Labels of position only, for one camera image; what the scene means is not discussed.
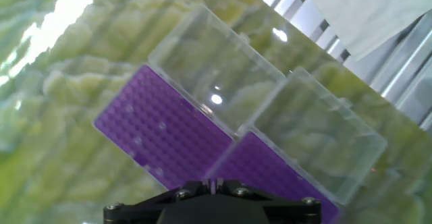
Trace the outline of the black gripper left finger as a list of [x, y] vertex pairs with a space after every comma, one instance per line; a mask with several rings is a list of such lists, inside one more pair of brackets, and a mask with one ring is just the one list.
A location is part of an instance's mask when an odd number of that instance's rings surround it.
[[183, 186], [168, 190], [158, 196], [139, 202], [116, 202], [103, 209], [104, 224], [156, 223], [162, 212], [181, 201], [211, 193], [211, 180], [187, 181]]

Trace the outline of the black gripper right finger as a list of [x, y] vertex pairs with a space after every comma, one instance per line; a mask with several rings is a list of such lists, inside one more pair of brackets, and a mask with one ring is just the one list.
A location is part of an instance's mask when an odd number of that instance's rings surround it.
[[321, 201], [313, 197], [291, 200], [225, 179], [215, 181], [215, 195], [223, 197], [221, 212], [232, 223], [321, 222]]

